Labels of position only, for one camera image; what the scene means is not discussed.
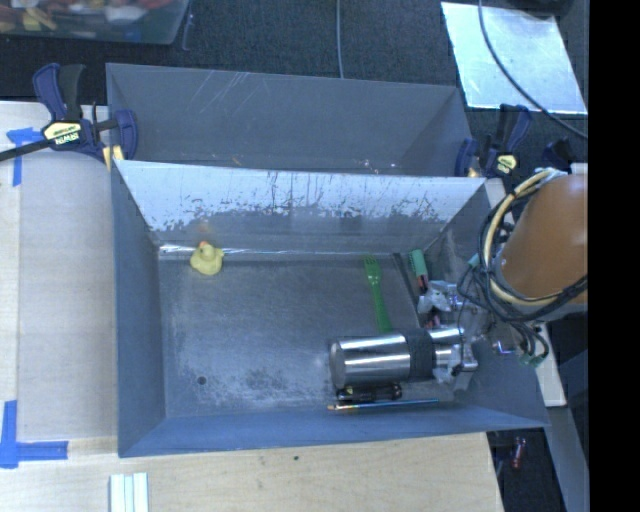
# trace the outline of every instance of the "screw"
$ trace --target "screw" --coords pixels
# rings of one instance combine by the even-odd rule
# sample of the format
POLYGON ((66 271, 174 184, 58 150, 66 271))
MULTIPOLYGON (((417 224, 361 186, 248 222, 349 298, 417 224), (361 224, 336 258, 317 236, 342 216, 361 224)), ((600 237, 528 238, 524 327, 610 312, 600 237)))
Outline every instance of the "screw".
POLYGON ((511 467, 513 469, 520 469, 522 467, 522 458, 524 457, 526 445, 527 440, 524 437, 516 437, 516 447, 511 459, 511 467))

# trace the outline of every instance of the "black cable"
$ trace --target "black cable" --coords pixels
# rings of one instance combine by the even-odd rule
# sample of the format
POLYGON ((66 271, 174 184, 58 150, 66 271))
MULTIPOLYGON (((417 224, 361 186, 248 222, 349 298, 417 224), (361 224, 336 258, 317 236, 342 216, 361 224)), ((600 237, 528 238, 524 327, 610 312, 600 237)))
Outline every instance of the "black cable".
POLYGON ((344 70, 342 69, 342 42, 340 36, 340 0, 336 0, 336 49, 338 52, 338 71, 340 78, 344 78, 344 70))
POLYGON ((500 68, 504 76, 507 78, 507 80, 511 82, 511 84, 518 90, 520 94, 522 94, 531 104, 535 105, 538 109, 540 109, 540 111, 544 115, 549 117, 552 121, 555 121, 556 123, 560 124, 563 128, 565 128, 566 130, 569 130, 570 132, 573 132, 578 137, 581 137, 584 140, 589 140, 589 137, 587 136, 586 133, 581 132, 580 130, 574 128, 573 126, 565 123, 562 119, 559 119, 558 117, 554 116, 551 112, 549 112, 546 108, 544 108, 540 103, 538 103, 535 99, 533 99, 520 86, 520 84, 516 82, 515 78, 511 76, 509 71, 507 71, 507 68, 505 68, 504 64, 502 64, 502 61, 499 59, 498 55, 496 54, 496 51, 494 50, 493 45, 491 44, 491 41, 489 41, 489 35, 487 34, 487 29, 484 25, 484 13, 483 13, 482 0, 478 0, 478 18, 480 20, 480 29, 482 30, 482 37, 484 38, 484 41, 487 44, 487 48, 489 49, 489 52, 491 52, 491 56, 493 57, 493 60, 495 60, 496 64, 498 65, 498 67, 500 68))

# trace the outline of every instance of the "yellow clamp label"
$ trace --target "yellow clamp label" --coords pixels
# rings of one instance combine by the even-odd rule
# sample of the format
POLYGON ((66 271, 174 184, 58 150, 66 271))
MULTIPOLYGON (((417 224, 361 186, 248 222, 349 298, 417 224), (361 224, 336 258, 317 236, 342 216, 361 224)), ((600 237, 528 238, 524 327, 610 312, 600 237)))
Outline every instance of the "yellow clamp label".
POLYGON ((496 167, 500 172, 509 174, 511 171, 513 171, 516 168, 516 165, 518 165, 518 161, 516 160, 515 156, 500 155, 498 157, 498 163, 496 167))
POLYGON ((45 139, 52 140, 56 145, 60 146, 79 140, 81 131, 82 126, 80 123, 57 122, 47 126, 42 133, 45 139))

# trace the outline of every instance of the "wire bundle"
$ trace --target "wire bundle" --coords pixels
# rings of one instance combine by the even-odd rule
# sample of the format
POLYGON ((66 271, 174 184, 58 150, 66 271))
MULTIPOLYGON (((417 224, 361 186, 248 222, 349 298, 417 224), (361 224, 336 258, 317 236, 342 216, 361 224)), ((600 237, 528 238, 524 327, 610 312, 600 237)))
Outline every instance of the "wire bundle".
POLYGON ((458 293, 465 300, 488 310, 494 318, 509 324, 522 337, 523 360, 540 364, 549 354, 549 345, 536 325, 546 315, 564 306, 587 289, 587 275, 571 286, 541 297, 524 297, 503 286, 492 269, 492 261, 508 240, 514 226, 505 217, 516 207, 526 204, 545 183, 565 173, 556 169, 542 169, 522 182, 498 203, 484 220, 478 233, 478 252, 458 282, 458 293), (536 353, 536 343, 543 346, 536 353))

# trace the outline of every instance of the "gray plastic panel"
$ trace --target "gray plastic panel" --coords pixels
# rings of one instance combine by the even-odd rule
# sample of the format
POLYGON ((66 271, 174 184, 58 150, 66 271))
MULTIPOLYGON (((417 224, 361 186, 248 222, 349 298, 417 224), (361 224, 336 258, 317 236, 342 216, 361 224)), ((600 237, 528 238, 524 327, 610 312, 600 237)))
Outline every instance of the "gray plastic panel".
POLYGON ((107 64, 135 158, 221 167, 453 176, 469 136, 450 86, 107 64))

